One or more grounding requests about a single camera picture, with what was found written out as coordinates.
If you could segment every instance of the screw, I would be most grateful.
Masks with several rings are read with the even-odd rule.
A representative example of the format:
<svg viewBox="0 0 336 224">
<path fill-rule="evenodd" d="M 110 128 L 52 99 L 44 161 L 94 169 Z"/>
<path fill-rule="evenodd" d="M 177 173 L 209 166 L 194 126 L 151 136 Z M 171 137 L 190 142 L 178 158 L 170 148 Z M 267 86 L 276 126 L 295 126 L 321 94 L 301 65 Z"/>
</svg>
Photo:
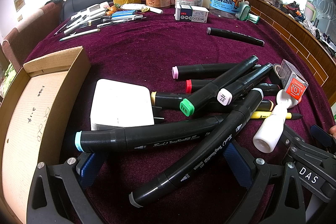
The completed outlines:
<svg viewBox="0 0 336 224">
<path fill-rule="evenodd" d="M 292 162 L 288 162 L 287 165 L 288 165 L 288 167 L 291 168 L 291 169 L 293 169 L 293 168 L 295 167 L 295 164 L 292 163 Z"/>
<path fill-rule="evenodd" d="M 257 158 L 255 162 L 259 165 L 263 165 L 265 163 L 265 161 L 262 158 Z"/>
<path fill-rule="evenodd" d="M 39 162 L 38 164 L 37 164 L 37 168 L 38 169 L 41 169 L 41 168 L 43 168 L 44 167 L 44 162 L 43 161 L 41 161 L 41 162 Z"/>
<path fill-rule="evenodd" d="M 75 158 L 69 158 L 69 159 L 67 160 L 67 163 L 68 163 L 69 165 L 74 164 L 75 162 L 76 162 L 76 159 L 75 159 Z"/>
</svg>

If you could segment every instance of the green cloth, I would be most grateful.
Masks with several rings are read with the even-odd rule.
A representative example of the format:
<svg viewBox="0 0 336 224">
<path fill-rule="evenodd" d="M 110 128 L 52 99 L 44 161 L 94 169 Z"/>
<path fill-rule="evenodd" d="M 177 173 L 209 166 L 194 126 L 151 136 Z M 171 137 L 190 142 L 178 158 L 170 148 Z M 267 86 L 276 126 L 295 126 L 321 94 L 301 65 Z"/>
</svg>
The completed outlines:
<svg viewBox="0 0 336 224">
<path fill-rule="evenodd" d="M 5 78 L 1 84 L 0 87 L 0 93 L 2 95 L 2 97 L 5 97 L 11 83 L 13 82 L 14 78 L 16 76 L 16 71 L 14 70 L 14 67 L 12 65 L 12 63 L 9 64 L 6 72 L 5 72 Z"/>
</svg>

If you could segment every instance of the black tape roll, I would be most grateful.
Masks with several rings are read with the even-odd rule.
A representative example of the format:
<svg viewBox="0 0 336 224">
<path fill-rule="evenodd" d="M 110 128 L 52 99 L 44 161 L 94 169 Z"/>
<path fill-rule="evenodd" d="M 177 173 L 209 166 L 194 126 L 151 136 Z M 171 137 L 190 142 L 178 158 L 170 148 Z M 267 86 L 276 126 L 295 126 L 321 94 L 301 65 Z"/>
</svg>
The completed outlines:
<svg viewBox="0 0 336 224">
<path fill-rule="evenodd" d="M 283 89 L 281 78 L 279 76 L 280 64 L 273 64 L 273 68 L 269 72 L 269 79 L 272 84 L 278 85 L 281 89 Z"/>
</svg>

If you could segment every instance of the light blue lid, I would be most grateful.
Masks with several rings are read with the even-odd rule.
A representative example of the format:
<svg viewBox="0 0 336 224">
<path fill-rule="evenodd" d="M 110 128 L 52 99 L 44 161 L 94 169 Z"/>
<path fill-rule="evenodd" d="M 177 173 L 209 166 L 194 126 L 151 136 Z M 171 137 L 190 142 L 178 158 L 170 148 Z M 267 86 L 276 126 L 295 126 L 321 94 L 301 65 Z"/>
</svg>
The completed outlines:
<svg viewBox="0 0 336 224">
<path fill-rule="evenodd" d="M 81 135 L 82 135 L 82 131 L 76 133 L 75 145 L 76 145 L 78 151 L 84 152 L 84 150 L 83 150 L 83 148 L 81 146 Z"/>
</svg>

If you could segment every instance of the wooden counter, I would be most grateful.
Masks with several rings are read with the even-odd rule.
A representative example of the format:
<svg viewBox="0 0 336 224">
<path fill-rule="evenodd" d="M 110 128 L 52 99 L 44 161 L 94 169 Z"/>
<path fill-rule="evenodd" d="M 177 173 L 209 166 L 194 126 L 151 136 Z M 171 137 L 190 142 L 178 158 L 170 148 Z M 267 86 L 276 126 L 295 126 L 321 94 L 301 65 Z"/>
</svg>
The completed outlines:
<svg viewBox="0 0 336 224">
<path fill-rule="evenodd" d="M 323 88 L 329 104 L 336 102 L 336 62 L 304 27 L 263 0 L 247 0 L 251 11 L 269 23 L 307 64 Z"/>
</svg>

